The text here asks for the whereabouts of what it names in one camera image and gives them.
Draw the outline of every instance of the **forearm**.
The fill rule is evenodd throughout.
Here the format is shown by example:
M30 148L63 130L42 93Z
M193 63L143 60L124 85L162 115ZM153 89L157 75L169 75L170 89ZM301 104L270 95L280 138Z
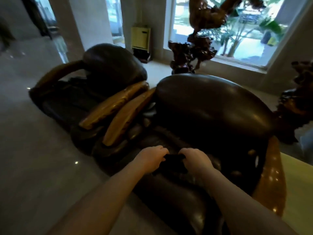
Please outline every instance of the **forearm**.
M202 180L217 202L232 234L296 234L276 214L231 183L219 171L203 172Z
M134 163L129 163L76 203L48 234L108 234L143 174Z

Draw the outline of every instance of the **marble floor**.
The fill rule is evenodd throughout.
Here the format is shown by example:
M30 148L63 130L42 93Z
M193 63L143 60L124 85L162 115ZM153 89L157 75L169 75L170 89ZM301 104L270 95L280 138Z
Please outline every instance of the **marble floor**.
M108 179L28 97L28 87L61 63L46 38L17 43L0 55L0 234L44 234L72 204ZM171 73L162 63L144 66L151 86ZM253 92L275 108L276 96ZM131 194L110 234L175 233Z

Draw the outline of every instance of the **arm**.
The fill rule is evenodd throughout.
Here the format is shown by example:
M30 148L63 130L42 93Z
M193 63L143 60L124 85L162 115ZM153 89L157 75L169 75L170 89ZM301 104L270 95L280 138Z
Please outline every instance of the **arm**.
M156 170L166 154L162 146L143 149L123 170L78 201L48 235L108 234L137 182Z
M297 234L276 214L231 183L216 170L208 156L198 149L181 149L184 164L200 178L215 199L232 234Z

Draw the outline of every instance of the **hand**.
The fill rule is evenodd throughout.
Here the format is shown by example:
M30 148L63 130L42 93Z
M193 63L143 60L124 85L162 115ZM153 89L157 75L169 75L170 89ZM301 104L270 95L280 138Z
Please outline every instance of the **hand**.
M166 154L169 154L168 150L163 146L148 147L140 151L133 160L137 168L141 169L144 174L154 172L159 168L163 158Z
M209 157L199 149L181 149L178 154L184 154L183 163L194 177L201 177L202 172L214 169Z

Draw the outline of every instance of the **polished floor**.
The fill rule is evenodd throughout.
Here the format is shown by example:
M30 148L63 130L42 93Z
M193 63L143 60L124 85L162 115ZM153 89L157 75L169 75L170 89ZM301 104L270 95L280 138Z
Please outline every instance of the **polished floor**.
M61 63L47 38L17 43L0 55L0 234L44 234L108 178L28 97L28 88ZM151 86L171 73L162 63L145 67ZM276 96L253 92L275 108ZM110 234L175 233L132 194Z

